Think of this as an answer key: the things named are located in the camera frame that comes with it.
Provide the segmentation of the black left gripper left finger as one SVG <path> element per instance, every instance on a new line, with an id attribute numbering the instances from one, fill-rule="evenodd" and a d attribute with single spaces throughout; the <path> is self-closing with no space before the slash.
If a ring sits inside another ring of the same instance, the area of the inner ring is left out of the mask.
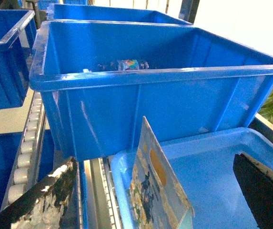
<path id="1" fill-rule="evenodd" d="M 71 156 L 0 212 L 0 229 L 59 229 L 77 176 Z"/>

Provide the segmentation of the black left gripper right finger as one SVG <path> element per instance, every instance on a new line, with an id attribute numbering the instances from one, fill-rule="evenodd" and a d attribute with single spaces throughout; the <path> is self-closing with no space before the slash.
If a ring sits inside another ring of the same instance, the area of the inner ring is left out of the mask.
<path id="1" fill-rule="evenodd" d="M 236 154 L 233 171 L 261 229 L 273 229 L 273 170 L 246 153 Z"/>

